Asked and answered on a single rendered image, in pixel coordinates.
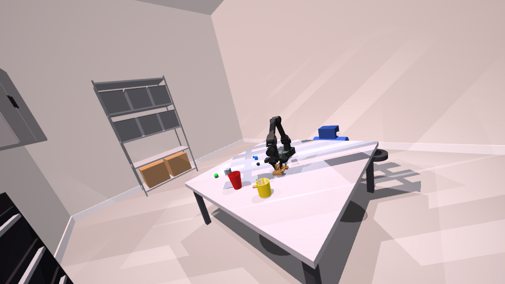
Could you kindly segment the yellow mug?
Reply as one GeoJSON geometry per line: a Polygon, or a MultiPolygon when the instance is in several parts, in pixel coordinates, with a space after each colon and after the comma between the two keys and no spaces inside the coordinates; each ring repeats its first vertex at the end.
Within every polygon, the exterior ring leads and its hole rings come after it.
{"type": "Polygon", "coordinates": [[[257,186],[257,190],[258,190],[260,198],[266,199],[272,195],[269,179],[267,179],[267,178],[258,179],[256,181],[256,186],[257,186]]]}

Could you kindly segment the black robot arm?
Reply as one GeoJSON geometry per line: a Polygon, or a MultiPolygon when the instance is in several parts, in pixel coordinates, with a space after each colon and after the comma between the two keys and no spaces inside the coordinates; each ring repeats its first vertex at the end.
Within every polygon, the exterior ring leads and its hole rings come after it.
{"type": "Polygon", "coordinates": [[[281,117],[280,116],[272,117],[272,119],[270,119],[270,132],[267,135],[267,139],[265,140],[265,147],[268,147],[265,154],[268,157],[270,157],[270,160],[269,160],[270,165],[275,165],[279,161],[279,159],[276,155],[273,156],[274,153],[278,152],[278,150],[277,150],[277,137],[275,136],[276,127],[279,131],[279,134],[281,135],[281,143],[283,144],[283,147],[284,147],[283,150],[290,150],[291,149],[291,145],[290,145],[291,139],[289,138],[288,135],[286,135],[284,133],[283,127],[281,125],[281,117]]]}

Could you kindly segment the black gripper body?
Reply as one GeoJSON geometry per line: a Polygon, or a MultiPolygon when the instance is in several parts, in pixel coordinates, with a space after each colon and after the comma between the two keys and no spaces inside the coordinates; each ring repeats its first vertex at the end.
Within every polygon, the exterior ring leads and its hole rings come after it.
{"type": "MultiPolygon", "coordinates": [[[[279,152],[274,153],[273,156],[276,155],[278,157],[278,159],[279,159],[280,162],[287,162],[289,160],[289,158],[287,156],[285,156],[283,158],[279,158],[280,156],[279,156],[278,153],[279,152]]],[[[270,163],[269,160],[270,160],[270,158],[265,158],[264,162],[265,163],[270,163]]]]}

